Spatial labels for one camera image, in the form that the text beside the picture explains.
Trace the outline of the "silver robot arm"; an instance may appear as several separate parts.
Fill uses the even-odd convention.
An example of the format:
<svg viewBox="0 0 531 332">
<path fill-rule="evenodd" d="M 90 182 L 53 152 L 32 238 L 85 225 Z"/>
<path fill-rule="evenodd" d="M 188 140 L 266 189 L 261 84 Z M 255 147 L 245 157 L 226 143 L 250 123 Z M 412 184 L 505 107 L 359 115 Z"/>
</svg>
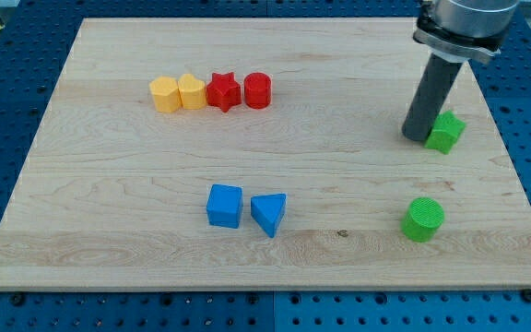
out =
<svg viewBox="0 0 531 332">
<path fill-rule="evenodd" d="M 413 40 L 431 49 L 421 81 L 402 124 L 402 134 L 422 142 L 463 63 L 488 64 L 508 33 L 518 0 L 422 1 Z"/>
</svg>

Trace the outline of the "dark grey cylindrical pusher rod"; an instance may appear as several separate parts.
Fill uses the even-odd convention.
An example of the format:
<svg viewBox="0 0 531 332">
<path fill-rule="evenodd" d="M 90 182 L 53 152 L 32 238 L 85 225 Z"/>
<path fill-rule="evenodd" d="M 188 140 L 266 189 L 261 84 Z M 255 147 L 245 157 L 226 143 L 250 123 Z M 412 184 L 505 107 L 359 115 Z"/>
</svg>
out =
<svg viewBox="0 0 531 332">
<path fill-rule="evenodd" d="M 401 127 L 404 137 L 416 142 L 427 139 L 461 66 L 430 56 Z"/>
</svg>

